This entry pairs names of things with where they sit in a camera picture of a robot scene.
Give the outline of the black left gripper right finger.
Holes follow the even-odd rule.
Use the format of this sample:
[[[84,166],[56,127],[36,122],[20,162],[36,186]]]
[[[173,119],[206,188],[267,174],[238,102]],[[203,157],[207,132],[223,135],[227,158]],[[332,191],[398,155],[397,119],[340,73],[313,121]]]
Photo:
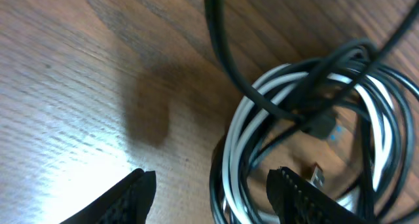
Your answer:
[[[266,193],[284,224],[366,224],[288,167],[269,171]]]

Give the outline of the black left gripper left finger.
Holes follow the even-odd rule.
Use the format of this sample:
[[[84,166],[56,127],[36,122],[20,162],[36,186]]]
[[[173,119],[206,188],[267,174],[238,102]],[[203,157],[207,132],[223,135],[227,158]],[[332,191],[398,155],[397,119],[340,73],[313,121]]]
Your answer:
[[[156,193],[156,173],[135,169],[65,224],[144,224]]]

